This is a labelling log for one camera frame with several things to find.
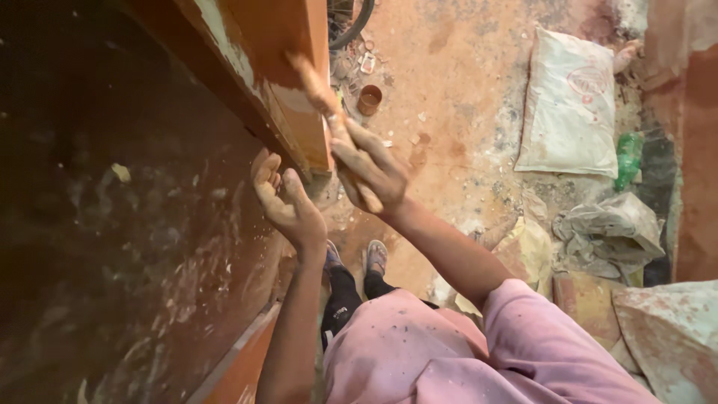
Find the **foot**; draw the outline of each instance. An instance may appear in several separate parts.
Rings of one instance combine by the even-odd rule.
[[[337,265],[344,264],[342,264],[342,259],[339,258],[337,247],[330,240],[327,240],[327,259],[324,261],[324,272],[328,274],[329,270]]]
[[[366,249],[366,269],[367,271],[376,271],[384,277],[386,273],[386,261],[388,260],[388,252],[383,242],[372,240]]]

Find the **green plastic bottle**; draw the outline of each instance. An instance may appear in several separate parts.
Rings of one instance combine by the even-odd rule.
[[[626,132],[618,138],[618,178],[613,186],[617,192],[622,191],[640,171],[644,142],[643,132]]]

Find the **bicycle wheel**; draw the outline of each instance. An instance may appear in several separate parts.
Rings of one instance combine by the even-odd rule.
[[[327,20],[329,23],[329,50],[339,50],[347,46],[349,42],[359,35],[369,16],[374,10],[374,0],[364,0],[359,15],[354,20],[354,24],[345,29],[346,22],[341,21],[341,17],[348,19],[352,14],[352,10],[348,8],[334,8],[331,4],[327,4]]]

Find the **hand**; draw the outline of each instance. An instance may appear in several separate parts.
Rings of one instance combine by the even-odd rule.
[[[322,214],[304,192],[297,172],[289,168],[280,178],[277,170],[281,157],[263,148],[252,162],[251,176],[266,218],[297,250],[305,254],[318,250],[323,253],[327,244],[327,225]],[[289,203],[278,196],[279,184],[284,180]]]
[[[329,120],[329,128],[335,131]],[[346,122],[347,131],[359,150],[354,150],[344,141],[334,137],[330,142],[332,154],[337,158],[338,175],[349,200],[354,206],[369,212],[364,199],[351,181],[352,175],[364,179],[369,188],[379,197],[384,205],[380,216],[391,215],[404,201],[408,174],[406,166],[401,164],[389,150],[384,147],[374,133],[361,127],[351,119]]]

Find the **black pants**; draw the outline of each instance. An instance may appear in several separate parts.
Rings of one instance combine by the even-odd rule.
[[[326,349],[331,337],[337,335],[344,327],[349,319],[352,318],[354,311],[362,303],[359,293],[357,293],[354,277],[351,272],[343,265],[337,265],[329,270],[329,282],[332,286],[332,294],[329,296],[327,306],[324,309],[324,318],[322,319],[322,348]],[[392,290],[394,286],[384,282],[384,278],[379,272],[367,271],[364,277],[364,293],[366,297],[376,299]],[[422,300],[427,306],[433,309],[439,306]]]

